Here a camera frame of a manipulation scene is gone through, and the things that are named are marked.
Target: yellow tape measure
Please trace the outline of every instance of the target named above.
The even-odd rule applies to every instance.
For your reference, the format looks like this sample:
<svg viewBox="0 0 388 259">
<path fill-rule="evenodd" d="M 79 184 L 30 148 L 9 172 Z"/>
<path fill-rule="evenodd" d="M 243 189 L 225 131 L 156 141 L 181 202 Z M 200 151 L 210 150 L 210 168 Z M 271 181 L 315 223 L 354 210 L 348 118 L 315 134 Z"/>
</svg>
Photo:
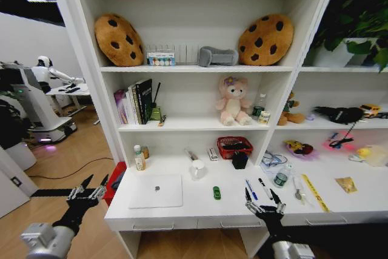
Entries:
<svg viewBox="0 0 388 259">
<path fill-rule="evenodd" d="M 316 191 L 314 185 L 311 183 L 311 181 L 309 180 L 309 177 L 307 177 L 306 174 L 302 174 L 302 177 L 304 179 L 304 181 L 307 183 L 307 186 L 309 187 L 309 189 L 311 190 L 311 192 L 314 194 L 316 200 L 318 200 L 318 203 L 319 205 L 322 207 L 322 210 L 324 212 L 330 212 L 330 209 L 326 206 L 325 202 L 323 201 L 323 199 L 321 198 L 321 196 L 319 195 L 318 191 Z"/>
</svg>

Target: small black box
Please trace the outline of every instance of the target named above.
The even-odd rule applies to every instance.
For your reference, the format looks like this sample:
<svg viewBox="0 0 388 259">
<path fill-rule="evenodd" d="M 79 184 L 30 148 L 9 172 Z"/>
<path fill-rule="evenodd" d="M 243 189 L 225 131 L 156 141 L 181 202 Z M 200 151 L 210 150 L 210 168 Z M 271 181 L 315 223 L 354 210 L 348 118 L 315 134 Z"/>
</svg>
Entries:
<svg viewBox="0 0 388 259">
<path fill-rule="evenodd" d="M 248 155 L 244 152 L 235 152 L 232 156 L 232 164 L 235 169 L 245 169 L 247 165 Z"/>
</svg>

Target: book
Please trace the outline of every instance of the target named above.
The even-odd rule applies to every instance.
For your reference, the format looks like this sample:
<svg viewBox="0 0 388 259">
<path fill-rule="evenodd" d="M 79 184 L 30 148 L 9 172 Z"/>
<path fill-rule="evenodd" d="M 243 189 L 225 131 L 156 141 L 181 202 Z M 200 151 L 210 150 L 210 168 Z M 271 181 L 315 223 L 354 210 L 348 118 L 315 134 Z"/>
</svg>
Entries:
<svg viewBox="0 0 388 259">
<path fill-rule="evenodd" d="M 123 99 L 123 101 L 124 101 L 124 108 L 125 108 L 125 113 L 127 115 L 128 123 L 135 124 L 135 117 L 133 116 L 132 105 L 131 105 L 128 89 L 125 91 L 125 98 Z"/>
<path fill-rule="evenodd" d="M 117 111 L 118 111 L 118 114 L 119 114 L 120 123 L 121 124 L 127 124 L 128 123 L 128 119 L 127 119 L 127 116 L 125 114 L 125 108 L 124 108 L 124 104 L 123 104 L 123 98 L 125 97 L 125 93 L 121 89 L 121 90 L 117 90 L 113 94 L 113 96 L 115 97 L 116 107 L 117 107 Z"/>
<path fill-rule="evenodd" d="M 131 100 L 133 100 L 133 105 L 135 106 L 135 112 L 136 112 L 136 120 L 138 121 L 137 124 L 141 124 L 139 102 L 138 102 L 138 97 L 137 97 L 137 94 L 136 94 L 136 86 L 133 84 L 130 87 L 131 87 L 131 90 L 132 90 L 132 98 L 131 98 Z"/>
<path fill-rule="evenodd" d="M 128 87 L 128 90 L 125 92 L 125 95 L 127 96 L 127 102 L 128 102 L 129 120 L 133 124 L 139 124 L 138 117 L 136 116 L 135 103 L 133 102 L 133 94 L 132 94 L 131 86 Z"/>
<path fill-rule="evenodd" d="M 152 79 L 141 80 L 136 84 L 140 117 L 142 124 L 147 124 L 152 112 Z"/>
</svg>

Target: glasses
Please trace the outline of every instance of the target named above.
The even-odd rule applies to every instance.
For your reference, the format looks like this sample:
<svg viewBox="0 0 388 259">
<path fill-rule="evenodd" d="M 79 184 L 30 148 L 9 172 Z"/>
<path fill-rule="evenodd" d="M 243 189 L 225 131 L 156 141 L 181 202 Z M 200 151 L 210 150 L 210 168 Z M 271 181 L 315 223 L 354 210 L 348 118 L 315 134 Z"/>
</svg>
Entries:
<svg viewBox="0 0 388 259">
<path fill-rule="evenodd" d="M 267 167 L 272 167 L 280 164 L 284 164 L 288 161 L 287 157 L 280 154 L 272 154 L 269 151 L 266 151 L 261 162 Z"/>
</svg>

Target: black book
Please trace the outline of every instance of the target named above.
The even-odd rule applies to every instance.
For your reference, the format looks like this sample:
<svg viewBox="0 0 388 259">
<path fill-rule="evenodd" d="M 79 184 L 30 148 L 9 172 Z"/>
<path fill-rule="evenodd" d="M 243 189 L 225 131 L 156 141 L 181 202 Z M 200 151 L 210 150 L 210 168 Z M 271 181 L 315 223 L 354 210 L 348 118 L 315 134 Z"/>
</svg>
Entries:
<svg viewBox="0 0 388 259">
<path fill-rule="evenodd" d="M 152 79 L 139 81 L 135 85 L 141 123 L 146 124 L 152 112 Z"/>
</svg>

